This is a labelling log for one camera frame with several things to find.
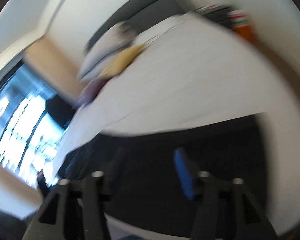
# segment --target white blanket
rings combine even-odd
[[[277,233],[286,232],[300,222],[300,103],[248,43],[192,13],[184,18],[77,111],[54,172],[100,131],[140,135],[264,113],[267,214]]]

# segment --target yellow cloth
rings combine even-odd
[[[129,47],[115,56],[112,61],[100,72],[98,78],[109,78],[119,75],[142,52],[145,45]]]

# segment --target wooden floor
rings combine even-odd
[[[288,81],[292,90],[300,100],[300,76],[297,74],[297,72],[294,71],[293,68],[288,65],[280,56],[278,56],[275,52],[273,52],[260,41],[254,41],[252,44],[279,70],[279,72],[282,74],[285,80]],[[280,240],[300,240],[299,234],[300,226],[292,230],[290,233],[287,233],[284,236],[280,237]]]

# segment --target gray headboard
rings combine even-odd
[[[141,33],[170,16],[193,9],[190,0],[129,0],[95,32],[87,44],[86,52],[118,22],[129,21]]]

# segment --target purple pillow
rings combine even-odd
[[[95,78],[91,80],[88,85],[80,93],[77,102],[74,104],[73,108],[78,109],[82,105],[87,105],[91,103],[97,95],[100,93],[102,87],[110,80],[111,78]]]

